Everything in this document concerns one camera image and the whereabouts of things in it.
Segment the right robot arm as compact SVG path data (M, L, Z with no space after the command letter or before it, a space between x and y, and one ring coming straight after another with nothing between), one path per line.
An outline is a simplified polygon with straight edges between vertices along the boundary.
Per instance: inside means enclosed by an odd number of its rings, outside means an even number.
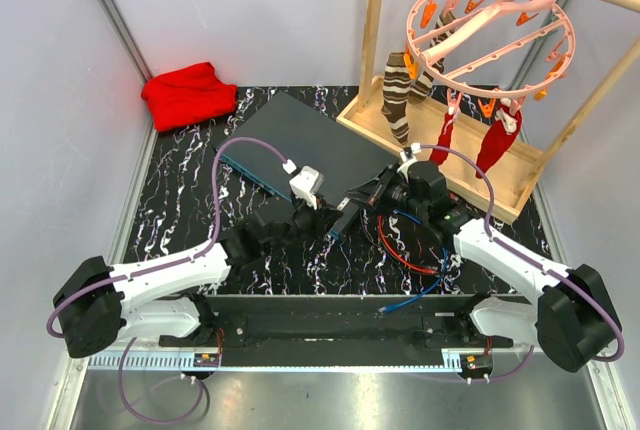
M611 362L625 350L622 326L600 273L570 268L516 243L452 196L438 167L409 161L385 168L347 192L351 202L387 216L406 214L430 238L508 283L525 303L480 297L454 321L466 346L504 337L539 347L561 369L575 373L592 360Z

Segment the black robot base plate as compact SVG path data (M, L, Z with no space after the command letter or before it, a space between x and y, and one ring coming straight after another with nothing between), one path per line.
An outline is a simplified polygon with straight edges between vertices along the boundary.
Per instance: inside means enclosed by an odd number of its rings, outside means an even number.
M164 330L162 347L221 343L227 366L403 367L443 363L440 351L536 345L571 373L587 359L575 305L555 290L541 304L520 297L196 296L198 327L184 337Z

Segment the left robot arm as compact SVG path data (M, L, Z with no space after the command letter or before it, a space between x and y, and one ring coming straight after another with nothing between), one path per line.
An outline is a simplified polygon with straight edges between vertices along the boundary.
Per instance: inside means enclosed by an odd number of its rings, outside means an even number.
M275 248L331 233L344 214L301 201L272 200L187 250L114 265L101 256L88 258L55 294L47 332L64 341L73 359L96 355L131 338L167 336L206 345L215 336L214 319L192 297L181 309L167 297L201 285L217 289Z

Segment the silver SFP transceiver plug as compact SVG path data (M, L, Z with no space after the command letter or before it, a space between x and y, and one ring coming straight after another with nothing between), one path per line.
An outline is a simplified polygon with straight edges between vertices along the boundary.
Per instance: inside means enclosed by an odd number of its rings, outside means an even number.
M343 198L340 204L337 206L337 210L342 211L350 202L348 197Z

